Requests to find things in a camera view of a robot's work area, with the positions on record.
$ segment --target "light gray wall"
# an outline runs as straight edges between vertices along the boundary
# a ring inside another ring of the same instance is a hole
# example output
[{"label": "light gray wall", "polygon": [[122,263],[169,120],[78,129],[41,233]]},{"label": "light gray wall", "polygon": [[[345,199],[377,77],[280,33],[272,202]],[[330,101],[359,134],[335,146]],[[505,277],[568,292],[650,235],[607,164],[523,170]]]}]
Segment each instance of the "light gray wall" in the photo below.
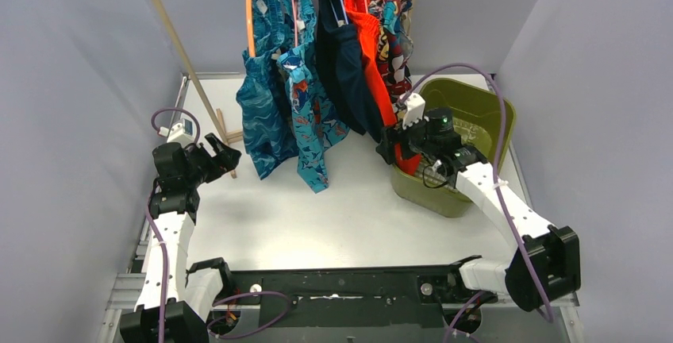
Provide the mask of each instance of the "light gray wall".
[{"label": "light gray wall", "polygon": [[143,0],[1,0],[0,18],[0,341],[90,343],[179,66]]},{"label": "light gray wall", "polygon": [[[413,73],[456,61],[497,71],[535,1],[417,0]],[[163,2],[197,71],[242,71],[244,0]]]},{"label": "light gray wall", "polygon": [[498,79],[533,205],[582,246],[589,342],[671,341],[673,0],[539,0]]}]

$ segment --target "clothing tag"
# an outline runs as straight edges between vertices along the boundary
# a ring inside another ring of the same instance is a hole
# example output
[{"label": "clothing tag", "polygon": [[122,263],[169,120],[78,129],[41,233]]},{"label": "clothing tag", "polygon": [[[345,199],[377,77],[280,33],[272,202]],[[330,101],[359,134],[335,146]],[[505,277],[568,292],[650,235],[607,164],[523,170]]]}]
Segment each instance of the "clothing tag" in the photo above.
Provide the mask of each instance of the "clothing tag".
[{"label": "clothing tag", "polygon": [[257,0],[257,9],[262,13],[262,15],[266,14],[267,10],[269,7],[267,7],[267,3],[264,2],[264,0]]}]

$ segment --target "wooden hanger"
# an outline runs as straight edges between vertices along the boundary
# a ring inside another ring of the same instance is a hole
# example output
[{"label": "wooden hanger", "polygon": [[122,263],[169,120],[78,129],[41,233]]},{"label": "wooden hanger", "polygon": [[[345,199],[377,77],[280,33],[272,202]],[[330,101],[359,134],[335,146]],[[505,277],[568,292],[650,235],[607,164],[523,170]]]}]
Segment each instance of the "wooden hanger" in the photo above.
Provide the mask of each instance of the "wooden hanger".
[{"label": "wooden hanger", "polygon": [[255,27],[252,22],[252,0],[245,0],[245,19],[248,26],[248,53],[250,54],[250,57],[256,57]]}]

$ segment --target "navy blue shirt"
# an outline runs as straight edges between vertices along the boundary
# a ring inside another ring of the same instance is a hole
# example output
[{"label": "navy blue shirt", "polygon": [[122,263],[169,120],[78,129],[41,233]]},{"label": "navy blue shirt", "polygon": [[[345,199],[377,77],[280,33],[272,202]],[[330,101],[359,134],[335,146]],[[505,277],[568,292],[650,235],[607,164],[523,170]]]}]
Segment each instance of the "navy blue shirt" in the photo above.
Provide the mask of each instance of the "navy blue shirt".
[{"label": "navy blue shirt", "polygon": [[318,77],[339,119],[356,133],[367,132],[380,142],[383,119],[367,86],[356,26],[339,26],[339,20],[343,21],[345,16],[340,0],[318,0],[318,3]]}]

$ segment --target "screw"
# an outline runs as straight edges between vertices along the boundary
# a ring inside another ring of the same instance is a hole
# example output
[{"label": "screw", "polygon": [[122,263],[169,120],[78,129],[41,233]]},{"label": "screw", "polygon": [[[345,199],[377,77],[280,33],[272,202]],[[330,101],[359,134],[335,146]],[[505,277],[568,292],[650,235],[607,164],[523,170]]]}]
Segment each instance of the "screw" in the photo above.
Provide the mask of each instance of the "screw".
[{"label": "screw", "polygon": [[423,283],[421,285],[421,294],[423,295],[432,295],[433,294],[433,285],[430,283]]}]

